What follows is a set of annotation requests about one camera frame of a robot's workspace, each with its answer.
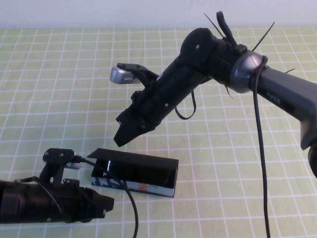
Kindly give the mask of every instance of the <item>rectangular box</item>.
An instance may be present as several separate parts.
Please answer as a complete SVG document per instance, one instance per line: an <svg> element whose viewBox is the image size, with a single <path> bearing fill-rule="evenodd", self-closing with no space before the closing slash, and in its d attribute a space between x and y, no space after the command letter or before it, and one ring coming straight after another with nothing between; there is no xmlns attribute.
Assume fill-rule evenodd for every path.
<svg viewBox="0 0 317 238"><path fill-rule="evenodd" d="M174 197L179 161L98 148L88 158L110 171L127 185L130 191ZM105 172L94 168L92 185L122 189Z"/></svg>

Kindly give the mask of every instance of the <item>black cable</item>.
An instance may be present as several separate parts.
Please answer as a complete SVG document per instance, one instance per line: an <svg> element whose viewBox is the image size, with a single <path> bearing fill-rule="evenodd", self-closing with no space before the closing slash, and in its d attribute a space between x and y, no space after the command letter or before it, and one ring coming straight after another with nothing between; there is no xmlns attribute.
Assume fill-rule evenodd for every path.
<svg viewBox="0 0 317 238"><path fill-rule="evenodd" d="M269 231L268 212L267 212L267 178L266 178L266 167L265 167L265 157L264 157L264 143L263 143L259 104L258 104L258 81L259 81L261 72L265 68L266 63L267 63L267 57L264 56L263 62L259 65L256 71L255 82L253 85L253 100L254 100L254 110L255 110L257 129L258 129L260 158L261 158L262 177L263 177L263 203L264 203L265 230L266 230L267 238L270 238L271 235Z"/></svg>
<svg viewBox="0 0 317 238"><path fill-rule="evenodd" d="M133 234L133 238L136 238L137 237L137 234L138 234L138 229L139 229L139 215L138 215L138 210L137 210L137 206L135 204L135 201L128 189L128 187L120 181L120 179L117 178L117 176L113 175L111 172L107 171L105 168L103 168L102 166L99 166L97 165L96 163L94 162L91 162L89 160L86 160L84 158L82 158L82 162L84 163L87 163L89 165L92 165L94 166L95 168L105 172L107 175L109 175L113 180L115 180L125 191L126 193L128 194L130 200L131 200L131 203L132 203L132 206L133 206L133 210L134 210L134 215L135 215L135 229L134 229L134 234Z"/></svg>
<svg viewBox="0 0 317 238"><path fill-rule="evenodd" d="M186 118L186 117L182 116L182 115L179 113L179 111L177 110L177 107L175 107L175 112L176 112L176 114L177 114L178 117L181 118L182 120L188 120L188 119L191 118L191 117L195 114L195 112L196 112L197 104L196 104L196 99L195 99L194 91L192 92L192 100L193 100L193 105L194 105L194 112L193 112L193 114L192 114L190 117L187 117L187 118Z"/></svg>

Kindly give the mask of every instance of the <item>green grid tablecloth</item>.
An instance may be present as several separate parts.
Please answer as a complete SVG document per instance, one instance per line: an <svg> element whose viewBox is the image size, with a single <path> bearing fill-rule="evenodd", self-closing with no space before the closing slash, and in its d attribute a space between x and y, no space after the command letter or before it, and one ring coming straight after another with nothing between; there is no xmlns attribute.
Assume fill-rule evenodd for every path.
<svg viewBox="0 0 317 238"><path fill-rule="evenodd" d="M191 29L0 30L0 179L39 175L48 148L88 155L98 147L180 160L173 199L134 193L139 238L265 237L262 173L252 94L214 81L195 90L188 121L172 112L153 132L118 148L115 121L140 85L109 82L118 62L160 74ZM266 29L234 29L252 48ZM275 28L257 52L268 65L317 82L317 29ZM272 237L317 237L317 180L300 149L299 123L259 98L267 160ZM192 113L191 98L179 105ZM92 168L67 170L115 198L105 219L82 224L1 225L3 238L130 238L134 214L120 190L91 186Z"/></svg>

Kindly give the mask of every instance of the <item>small black tab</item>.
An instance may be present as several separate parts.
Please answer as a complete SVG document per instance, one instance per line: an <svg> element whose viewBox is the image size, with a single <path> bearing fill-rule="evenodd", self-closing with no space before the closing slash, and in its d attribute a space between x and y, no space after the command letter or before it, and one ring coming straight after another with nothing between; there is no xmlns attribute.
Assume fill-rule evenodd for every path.
<svg viewBox="0 0 317 238"><path fill-rule="evenodd" d="M236 47L237 43L234 40L232 32L231 32L230 28L228 27L228 25L227 25L227 23L226 23L226 21L224 19L222 11L217 12L217 21L218 21L218 24L219 24L220 28L222 29L222 31L226 35L228 41L230 42L230 44L233 47Z"/></svg>
<svg viewBox="0 0 317 238"><path fill-rule="evenodd" d="M43 161L56 164L56 165L66 165L71 162L75 156L75 152L71 149L58 149L50 148L43 156Z"/></svg>
<svg viewBox="0 0 317 238"><path fill-rule="evenodd" d="M248 47L242 44L238 44L233 48L233 52L237 56L241 56L248 51Z"/></svg>

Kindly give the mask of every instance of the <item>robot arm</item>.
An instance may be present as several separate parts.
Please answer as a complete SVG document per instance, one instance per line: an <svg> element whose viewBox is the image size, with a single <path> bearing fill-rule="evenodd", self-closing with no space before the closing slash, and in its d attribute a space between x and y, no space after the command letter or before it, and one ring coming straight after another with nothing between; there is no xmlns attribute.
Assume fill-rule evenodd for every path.
<svg viewBox="0 0 317 238"><path fill-rule="evenodd" d="M252 91L265 57L234 41L222 12L217 19L225 37L218 39L207 28L195 29L160 76L136 64L119 63L112 68L111 82L145 86L132 95L132 104L116 119L120 123L114 137L118 146L154 130L198 85L210 79L238 93ZM317 84L265 67L257 89L259 95L298 119L301 148L310 147L309 162L317 177Z"/></svg>

